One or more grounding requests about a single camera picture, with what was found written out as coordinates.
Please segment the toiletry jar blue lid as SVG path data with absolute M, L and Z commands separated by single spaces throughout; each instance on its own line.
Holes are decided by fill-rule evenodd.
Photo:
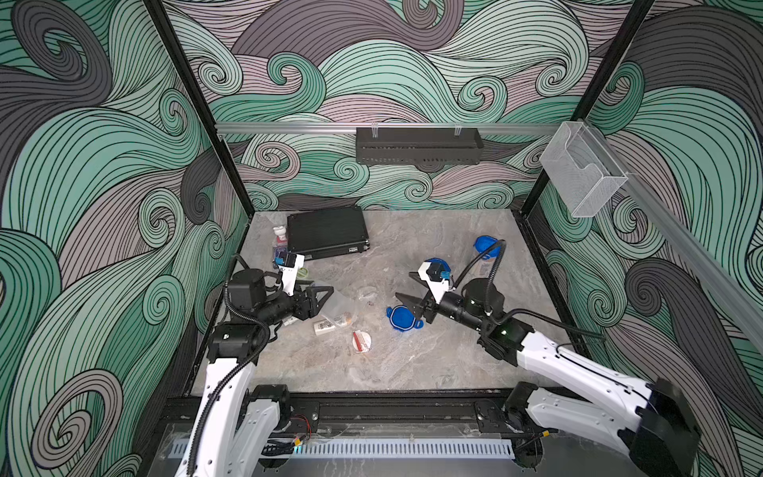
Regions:
M 353 299 L 334 291 L 322 307 L 320 316 L 337 327 L 346 327 L 356 320 L 358 308 Z

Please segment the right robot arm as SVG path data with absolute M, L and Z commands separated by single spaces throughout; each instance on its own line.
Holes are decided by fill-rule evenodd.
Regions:
M 537 429 L 555 429 L 626 455 L 648 476 L 688 476 L 699 451 L 701 430 L 685 393 L 665 378 L 648 382 L 575 353 L 523 316 L 544 320 L 525 308 L 504 310 L 505 298 L 487 278 L 456 291 L 447 279 L 433 281 L 426 270 L 411 278 L 427 293 L 402 292 L 397 299 L 417 320 L 443 316 L 479 334 L 491 357 L 552 380 L 574 393 L 557 395 L 536 385 L 517 387 L 507 413 Z

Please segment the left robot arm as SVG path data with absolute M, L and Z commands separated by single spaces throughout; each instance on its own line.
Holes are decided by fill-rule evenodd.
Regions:
M 285 385 L 250 387 L 266 346 L 289 318 L 320 314 L 334 289 L 283 271 L 245 268 L 226 282 L 230 320 L 218 324 L 208 347 L 202 401 L 179 476 L 250 476 L 258 465 L 288 459 L 311 434 L 307 419 L 290 427 L 292 408 Z

